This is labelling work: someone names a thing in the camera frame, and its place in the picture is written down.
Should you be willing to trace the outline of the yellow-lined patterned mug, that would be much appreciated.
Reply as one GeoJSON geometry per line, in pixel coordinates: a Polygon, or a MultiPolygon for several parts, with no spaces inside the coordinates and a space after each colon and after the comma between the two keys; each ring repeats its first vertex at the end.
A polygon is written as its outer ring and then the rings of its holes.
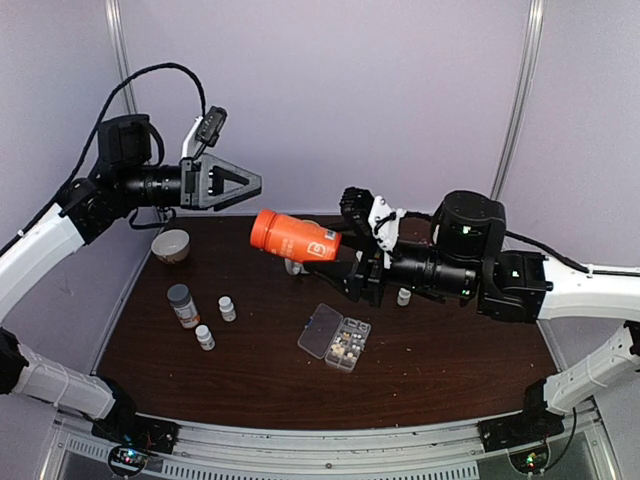
{"type": "Polygon", "coordinates": [[[300,262],[296,262],[294,260],[286,258],[284,260],[284,265],[288,275],[291,275],[291,276],[310,275],[310,272],[300,262]]]}

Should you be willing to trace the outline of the grey-capped orange label bottle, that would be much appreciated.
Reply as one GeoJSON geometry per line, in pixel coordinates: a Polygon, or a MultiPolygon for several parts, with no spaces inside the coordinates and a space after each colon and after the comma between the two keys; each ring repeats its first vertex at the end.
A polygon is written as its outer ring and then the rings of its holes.
{"type": "Polygon", "coordinates": [[[189,288],[185,284],[172,285],[166,296],[181,326],[195,329],[200,323],[200,315],[189,288]]]}

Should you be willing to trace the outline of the orange pill bottle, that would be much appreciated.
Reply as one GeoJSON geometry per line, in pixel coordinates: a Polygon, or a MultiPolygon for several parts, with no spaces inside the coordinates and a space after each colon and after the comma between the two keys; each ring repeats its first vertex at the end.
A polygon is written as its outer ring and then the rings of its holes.
{"type": "Polygon", "coordinates": [[[310,221],[262,210],[249,242],[254,248],[298,263],[331,262],[338,255],[341,234],[310,221]]]}

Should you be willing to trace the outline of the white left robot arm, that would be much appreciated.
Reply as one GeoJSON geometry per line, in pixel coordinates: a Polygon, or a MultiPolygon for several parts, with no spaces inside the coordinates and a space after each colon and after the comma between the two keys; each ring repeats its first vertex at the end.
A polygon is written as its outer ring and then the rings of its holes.
{"type": "MultiPolygon", "coordinates": [[[[7,316],[54,267],[111,225],[146,207],[220,211],[260,194],[261,177],[209,154],[227,118],[221,107],[199,116],[176,165],[166,165],[163,141],[145,114],[97,127],[98,158],[86,178],[62,188],[44,215],[1,255],[1,314],[7,316]]],[[[118,387],[34,352],[1,332],[1,392],[24,394],[76,410],[123,444],[137,442],[144,424],[118,387]]]]}

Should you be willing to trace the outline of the aluminium frame post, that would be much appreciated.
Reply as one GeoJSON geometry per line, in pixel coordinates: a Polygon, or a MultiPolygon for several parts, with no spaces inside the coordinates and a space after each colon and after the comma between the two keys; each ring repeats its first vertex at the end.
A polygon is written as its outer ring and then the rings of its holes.
{"type": "Polygon", "coordinates": [[[503,199],[509,172],[514,163],[519,136],[526,114],[526,107],[538,64],[544,30],[545,4],[546,2],[544,0],[531,0],[529,2],[514,95],[501,153],[489,195],[489,198],[494,201],[501,201],[503,199]]]}
{"type": "MultiPolygon", "coordinates": [[[[132,74],[132,71],[130,69],[127,54],[120,1],[105,0],[104,7],[107,22],[107,32],[115,58],[117,73],[120,81],[124,81],[132,74]]],[[[122,98],[124,110],[127,114],[139,113],[133,89],[133,82],[130,82],[122,89],[120,97],[122,98]]]]}

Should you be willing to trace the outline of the white ceramic bowl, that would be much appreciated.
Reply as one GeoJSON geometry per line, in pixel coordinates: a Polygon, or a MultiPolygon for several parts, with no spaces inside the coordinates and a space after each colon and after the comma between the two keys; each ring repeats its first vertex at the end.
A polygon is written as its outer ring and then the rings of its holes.
{"type": "Polygon", "coordinates": [[[152,254],[164,264],[184,261],[190,251],[190,235],[181,229],[171,229],[159,234],[151,244],[152,254]]]}

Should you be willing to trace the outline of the white pills in organizer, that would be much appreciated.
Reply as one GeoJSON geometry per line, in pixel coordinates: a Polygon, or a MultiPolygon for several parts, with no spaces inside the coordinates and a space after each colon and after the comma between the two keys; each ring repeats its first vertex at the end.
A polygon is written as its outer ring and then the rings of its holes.
{"type": "Polygon", "coordinates": [[[347,361],[355,362],[359,357],[360,351],[352,346],[334,343],[329,350],[329,357],[336,362],[347,361]]]}

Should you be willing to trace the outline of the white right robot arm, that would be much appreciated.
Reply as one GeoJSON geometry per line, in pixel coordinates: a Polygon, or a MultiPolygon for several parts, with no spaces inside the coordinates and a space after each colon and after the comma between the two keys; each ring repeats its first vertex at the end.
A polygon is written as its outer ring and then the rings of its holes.
{"type": "Polygon", "coordinates": [[[388,286],[444,303],[476,304],[493,320],[534,324],[569,317],[604,318],[621,326],[602,346],[567,370],[528,389],[524,411],[513,419],[519,440],[535,440],[585,398],[639,367],[639,273],[634,269],[586,266],[529,240],[529,251],[506,250],[504,206],[467,190],[448,193],[430,224],[425,244],[403,241],[401,222],[415,212],[391,208],[380,196],[347,188],[340,201],[343,221],[337,236],[359,253],[353,262],[308,264],[352,301],[381,304],[388,286]]]}

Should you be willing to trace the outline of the aluminium frame post right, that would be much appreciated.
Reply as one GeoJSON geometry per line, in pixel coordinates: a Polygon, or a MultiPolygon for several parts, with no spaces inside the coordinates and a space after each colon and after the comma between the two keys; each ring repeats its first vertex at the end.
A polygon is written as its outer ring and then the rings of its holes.
{"type": "Polygon", "coordinates": [[[545,4],[546,2],[544,0],[531,0],[529,2],[514,95],[501,153],[489,195],[489,198],[494,201],[501,201],[503,199],[509,172],[514,163],[519,136],[526,114],[526,107],[538,64],[544,30],[545,4]]]}

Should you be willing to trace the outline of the aluminium frame post left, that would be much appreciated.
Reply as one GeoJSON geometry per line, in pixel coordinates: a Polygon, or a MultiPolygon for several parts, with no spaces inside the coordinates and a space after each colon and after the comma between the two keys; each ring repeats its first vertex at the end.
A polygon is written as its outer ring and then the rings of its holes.
{"type": "MultiPolygon", "coordinates": [[[[127,54],[120,1],[105,0],[104,7],[107,22],[107,32],[115,58],[117,73],[120,81],[124,81],[132,74],[132,71],[130,69],[127,54]]],[[[139,113],[133,89],[133,82],[130,82],[122,89],[120,97],[122,98],[124,110],[127,114],[139,113]]]]}

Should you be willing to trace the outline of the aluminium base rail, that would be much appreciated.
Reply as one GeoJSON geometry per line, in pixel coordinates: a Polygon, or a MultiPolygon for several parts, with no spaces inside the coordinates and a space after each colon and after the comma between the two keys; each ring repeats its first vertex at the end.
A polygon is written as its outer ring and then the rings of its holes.
{"type": "Polygon", "coordinates": [[[478,419],[355,430],[281,430],[180,420],[171,453],[155,453],[141,479],[522,479],[515,460],[548,447],[544,479],[618,479],[621,470],[592,400],[565,432],[489,452],[478,419]]]}

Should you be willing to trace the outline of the clear plastic pill organizer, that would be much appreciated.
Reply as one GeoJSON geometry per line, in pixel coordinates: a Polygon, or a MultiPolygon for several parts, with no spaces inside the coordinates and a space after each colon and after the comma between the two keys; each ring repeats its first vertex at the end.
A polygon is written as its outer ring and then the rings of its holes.
{"type": "Polygon", "coordinates": [[[328,366],[351,373],[363,354],[371,325],[361,320],[343,316],[326,304],[319,304],[309,317],[297,340],[297,345],[317,360],[328,366]],[[329,357],[332,344],[342,343],[357,348],[360,353],[355,362],[336,362],[329,357]]]}

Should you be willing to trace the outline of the small white pill bottle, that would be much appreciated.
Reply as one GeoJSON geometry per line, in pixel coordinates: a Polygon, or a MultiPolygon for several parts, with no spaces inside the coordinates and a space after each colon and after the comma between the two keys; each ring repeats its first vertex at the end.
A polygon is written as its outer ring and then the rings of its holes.
{"type": "Polygon", "coordinates": [[[204,351],[211,351],[215,348],[215,339],[210,331],[210,329],[204,325],[200,324],[195,329],[196,338],[199,342],[200,347],[204,351]]]}

